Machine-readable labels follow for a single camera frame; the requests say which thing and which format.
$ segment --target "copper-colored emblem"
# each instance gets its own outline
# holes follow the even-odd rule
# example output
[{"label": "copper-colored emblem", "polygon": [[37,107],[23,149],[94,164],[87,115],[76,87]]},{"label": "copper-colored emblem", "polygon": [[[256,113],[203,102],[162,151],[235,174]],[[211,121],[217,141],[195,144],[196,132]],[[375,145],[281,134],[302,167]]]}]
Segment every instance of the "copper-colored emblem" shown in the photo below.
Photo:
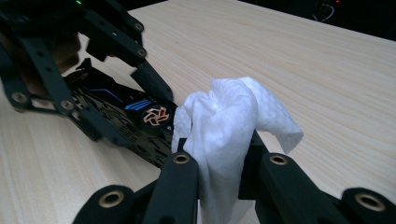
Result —
[{"label": "copper-colored emblem", "polygon": [[145,123],[149,123],[151,126],[159,126],[162,121],[168,120],[169,114],[166,113],[166,108],[160,106],[159,109],[151,108],[147,111],[147,115],[143,118]]}]

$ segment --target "cloth fold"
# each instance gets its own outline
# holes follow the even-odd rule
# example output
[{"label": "cloth fold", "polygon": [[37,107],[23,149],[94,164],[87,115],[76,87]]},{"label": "cloth fold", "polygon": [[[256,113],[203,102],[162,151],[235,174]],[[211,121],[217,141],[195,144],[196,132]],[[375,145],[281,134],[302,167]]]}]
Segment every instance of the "cloth fold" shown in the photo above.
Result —
[{"label": "cloth fold", "polygon": [[254,130],[276,136],[285,153],[303,133],[286,108],[250,77],[213,79],[210,92],[194,92],[175,114],[172,149],[187,138],[184,150],[199,164],[202,221],[238,223],[248,210],[237,200],[239,183]]}]

